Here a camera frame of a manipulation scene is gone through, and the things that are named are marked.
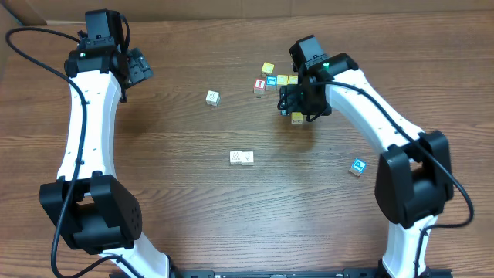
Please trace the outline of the yellow front wooden block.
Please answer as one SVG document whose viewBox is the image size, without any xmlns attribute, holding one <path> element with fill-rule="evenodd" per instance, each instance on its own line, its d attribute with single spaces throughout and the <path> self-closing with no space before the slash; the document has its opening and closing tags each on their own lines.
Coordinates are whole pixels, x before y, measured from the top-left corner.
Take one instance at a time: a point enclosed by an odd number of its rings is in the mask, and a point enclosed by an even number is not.
<svg viewBox="0 0 494 278">
<path fill-rule="evenodd" d="M 291 113 L 291 124 L 302 124 L 304 122 L 304 115 L 300 112 Z"/>
</svg>

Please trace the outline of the yellow wooden block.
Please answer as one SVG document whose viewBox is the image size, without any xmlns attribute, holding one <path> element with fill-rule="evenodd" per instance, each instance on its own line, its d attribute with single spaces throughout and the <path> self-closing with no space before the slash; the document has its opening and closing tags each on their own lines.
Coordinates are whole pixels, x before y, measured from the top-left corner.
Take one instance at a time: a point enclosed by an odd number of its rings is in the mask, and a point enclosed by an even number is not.
<svg viewBox="0 0 494 278">
<path fill-rule="evenodd" d="M 278 75 L 276 77 L 276 85 L 277 88 L 280 89 L 282 86 L 286 86 L 289 81 L 289 76 L 288 75 Z"/>
<path fill-rule="evenodd" d="M 302 124 L 304 122 L 304 115 L 300 112 L 291 113 L 291 124 Z"/>
<path fill-rule="evenodd" d="M 272 63 L 264 62 L 262 65 L 261 76 L 266 77 L 272 75 L 275 65 Z"/>
<path fill-rule="evenodd" d="M 298 76 L 289 75 L 288 76 L 288 84 L 296 85 L 298 83 Z"/>
</svg>

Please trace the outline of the blue P wooden block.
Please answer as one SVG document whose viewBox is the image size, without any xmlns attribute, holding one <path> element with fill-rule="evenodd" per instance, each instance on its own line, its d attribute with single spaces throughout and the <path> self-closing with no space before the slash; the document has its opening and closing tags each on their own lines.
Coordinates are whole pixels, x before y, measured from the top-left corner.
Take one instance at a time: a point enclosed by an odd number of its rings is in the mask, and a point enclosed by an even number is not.
<svg viewBox="0 0 494 278">
<path fill-rule="evenodd" d="M 355 158 L 354 162 L 349 168 L 349 172 L 357 177 L 360 177 L 367 167 L 367 163 L 359 158 Z"/>
</svg>

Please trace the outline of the red letter wooden block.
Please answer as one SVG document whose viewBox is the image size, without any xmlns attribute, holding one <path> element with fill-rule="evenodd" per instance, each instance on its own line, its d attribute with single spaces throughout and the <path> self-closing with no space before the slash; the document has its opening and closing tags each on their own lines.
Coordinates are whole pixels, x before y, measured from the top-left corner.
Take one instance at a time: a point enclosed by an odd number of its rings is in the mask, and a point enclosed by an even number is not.
<svg viewBox="0 0 494 278">
<path fill-rule="evenodd" d="M 254 165 L 254 153 L 252 151 L 243 151 L 242 152 L 242 165 L 243 166 L 251 166 Z"/>
</svg>

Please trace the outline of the white M wooden block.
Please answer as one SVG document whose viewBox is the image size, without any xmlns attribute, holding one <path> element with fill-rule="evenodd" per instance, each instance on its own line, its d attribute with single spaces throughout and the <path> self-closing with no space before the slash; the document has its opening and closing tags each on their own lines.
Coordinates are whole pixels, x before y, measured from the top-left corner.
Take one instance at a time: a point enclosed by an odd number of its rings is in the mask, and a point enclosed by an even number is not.
<svg viewBox="0 0 494 278">
<path fill-rule="evenodd" d="M 242 152 L 230 151 L 229 152 L 230 165 L 242 165 Z"/>
</svg>

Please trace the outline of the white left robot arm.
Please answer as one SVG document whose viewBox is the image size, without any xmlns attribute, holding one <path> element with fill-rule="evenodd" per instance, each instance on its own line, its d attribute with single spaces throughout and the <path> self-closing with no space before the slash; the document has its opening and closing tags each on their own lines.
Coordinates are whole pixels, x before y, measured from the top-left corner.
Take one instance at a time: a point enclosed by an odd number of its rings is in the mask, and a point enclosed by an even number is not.
<svg viewBox="0 0 494 278">
<path fill-rule="evenodd" d="M 65 62 L 72 97 L 69 132 L 57 179 L 41 185 L 39 200 L 56 227 L 51 266 L 56 276 L 59 240 L 129 277 L 169 277 L 171 262 L 143 232 L 138 200 L 117 180 L 114 129 L 126 89 L 153 73 L 119 12 L 85 14 L 87 32 Z"/>
</svg>

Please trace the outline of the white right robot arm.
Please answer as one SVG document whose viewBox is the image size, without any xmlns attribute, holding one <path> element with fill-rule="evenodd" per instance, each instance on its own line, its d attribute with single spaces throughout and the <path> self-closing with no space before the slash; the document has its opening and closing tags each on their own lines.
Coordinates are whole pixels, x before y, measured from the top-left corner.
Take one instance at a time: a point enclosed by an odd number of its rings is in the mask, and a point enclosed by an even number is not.
<svg viewBox="0 0 494 278">
<path fill-rule="evenodd" d="M 340 111 L 379 157 L 374 195 L 389 221 L 387 247 L 373 277 L 450 277 L 431 269 L 425 253 L 431 227 L 453 197 L 448 141 L 397 113 L 346 53 L 327 55 L 315 36 L 289 49 L 295 84 L 282 86 L 278 108 L 311 122 Z"/>
</svg>

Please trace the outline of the yellow right wooden block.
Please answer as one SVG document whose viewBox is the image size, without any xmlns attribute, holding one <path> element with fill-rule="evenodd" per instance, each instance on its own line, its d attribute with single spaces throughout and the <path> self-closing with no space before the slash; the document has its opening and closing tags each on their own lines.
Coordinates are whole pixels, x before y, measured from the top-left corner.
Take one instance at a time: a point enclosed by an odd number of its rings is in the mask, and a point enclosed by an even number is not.
<svg viewBox="0 0 494 278">
<path fill-rule="evenodd" d="M 289 75 L 288 76 L 288 84 L 296 85 L 298 83 L 298 76 Z"/>
</svg>

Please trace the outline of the yellow middle wooden block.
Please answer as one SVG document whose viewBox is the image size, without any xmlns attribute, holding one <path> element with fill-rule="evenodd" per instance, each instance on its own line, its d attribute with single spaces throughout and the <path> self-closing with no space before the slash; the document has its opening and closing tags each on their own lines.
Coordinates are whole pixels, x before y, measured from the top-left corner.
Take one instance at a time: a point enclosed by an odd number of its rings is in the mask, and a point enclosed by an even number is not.
<svg viewBox="0 0 494 278">
<path fill-rule="evenodd" d="M 289 81 L 289 76 L 288 75 L 278 75 L 276 77 L 276 85 L 277 88 L 280 89 L 282 86 L 286 86 Z"/>
</svg>

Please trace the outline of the blue letter wooden block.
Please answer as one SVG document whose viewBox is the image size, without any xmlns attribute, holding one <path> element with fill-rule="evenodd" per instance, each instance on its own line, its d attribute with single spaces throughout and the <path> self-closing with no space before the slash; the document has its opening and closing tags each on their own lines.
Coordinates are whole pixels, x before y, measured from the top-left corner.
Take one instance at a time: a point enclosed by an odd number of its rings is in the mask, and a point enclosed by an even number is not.
<svg viewBox="0 0 494 278">
<path fill-rule="evenodd" d="M 277 76 L 266 77 L 266 90 L 276 90 L 277 89 Z"/>
</svg>

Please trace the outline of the yellow back wooden block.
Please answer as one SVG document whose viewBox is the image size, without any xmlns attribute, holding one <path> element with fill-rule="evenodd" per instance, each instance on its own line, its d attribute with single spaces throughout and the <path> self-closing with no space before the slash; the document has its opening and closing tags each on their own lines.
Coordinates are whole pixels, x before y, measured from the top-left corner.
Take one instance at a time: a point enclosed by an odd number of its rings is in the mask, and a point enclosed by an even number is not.
<svg viewBox="0 0 494 278">
<path fill-rule="evenodd" d="M 275 65 L 272 63 L 264 62 L 262 65 L 261 76 L 266 77 L 272 75 Z"/>
</svg>

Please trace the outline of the red I wooden block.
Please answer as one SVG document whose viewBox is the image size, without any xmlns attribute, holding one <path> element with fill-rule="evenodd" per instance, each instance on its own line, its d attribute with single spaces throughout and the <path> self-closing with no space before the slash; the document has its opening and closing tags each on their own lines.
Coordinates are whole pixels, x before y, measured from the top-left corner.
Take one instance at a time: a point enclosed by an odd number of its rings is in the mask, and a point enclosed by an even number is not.
<svg viewBox="0 0 494 278">
<path fill-rule="evenodd" d="M 266 81 L 264 79 L 256 79 L 253 86 L 253 93 L 264 94 L 266 91 Z"/>
</svg>

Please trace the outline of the green Z wooden block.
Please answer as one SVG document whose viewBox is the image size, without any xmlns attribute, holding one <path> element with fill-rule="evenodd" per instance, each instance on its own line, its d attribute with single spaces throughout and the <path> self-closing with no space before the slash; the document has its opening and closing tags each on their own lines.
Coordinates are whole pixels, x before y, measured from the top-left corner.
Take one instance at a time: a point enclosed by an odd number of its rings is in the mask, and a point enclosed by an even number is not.
<svg viewBox="0 0 494 278">
<path fill-rule="evenodd" d="M 221 103 L 220 93 L 213 90 L 209 90 L 205 100 L 207 105 L 217 107 Z"/>
</svg>

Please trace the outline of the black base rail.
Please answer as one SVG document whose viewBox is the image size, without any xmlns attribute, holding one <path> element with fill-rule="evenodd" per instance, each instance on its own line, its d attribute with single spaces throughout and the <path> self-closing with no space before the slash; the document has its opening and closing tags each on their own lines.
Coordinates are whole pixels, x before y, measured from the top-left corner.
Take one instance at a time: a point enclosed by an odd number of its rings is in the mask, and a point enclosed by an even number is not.
<svg viewBox="0 0 494 278">
<path fill-rule="evenodd" d="M 373 268 L 347 268 L 341 271 L 318 272 L 223 272 L 215 273 L 212 270 L 181 270 L 180 277 L 184 278 L 373 278 L 384 277 L 377 276 L 377 269 Z M 111 273 L 109 278 L 129 277 L 125 273 Z M 427 269 L 425 274 L 420 277 L 427 278 L 452 278 L 451 270 L 430 270 Z"/>
</svg>

